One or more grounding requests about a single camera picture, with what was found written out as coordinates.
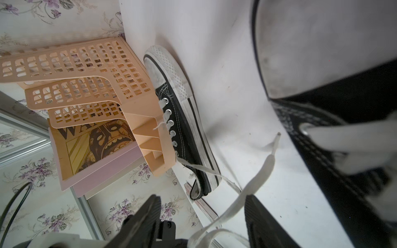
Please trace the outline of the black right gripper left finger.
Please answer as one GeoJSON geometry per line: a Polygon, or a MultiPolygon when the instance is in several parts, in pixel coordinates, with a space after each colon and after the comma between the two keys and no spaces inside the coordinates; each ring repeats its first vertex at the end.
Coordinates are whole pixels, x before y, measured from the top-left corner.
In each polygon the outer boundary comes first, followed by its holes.
{"type": "Polygon", "coordinates": [[[160,197],[151,195],[106,247],[151,248],[158,236],[160,211],[160,197]]]}

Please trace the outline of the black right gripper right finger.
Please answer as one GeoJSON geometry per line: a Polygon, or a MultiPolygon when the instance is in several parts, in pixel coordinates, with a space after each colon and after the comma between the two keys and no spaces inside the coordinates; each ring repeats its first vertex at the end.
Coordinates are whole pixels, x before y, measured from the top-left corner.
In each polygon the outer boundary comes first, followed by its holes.
{"type": "Polygon", "coordinates": [[[300,248],[254,195],[245,201],[245,219],[252,248],[300,248]]]}

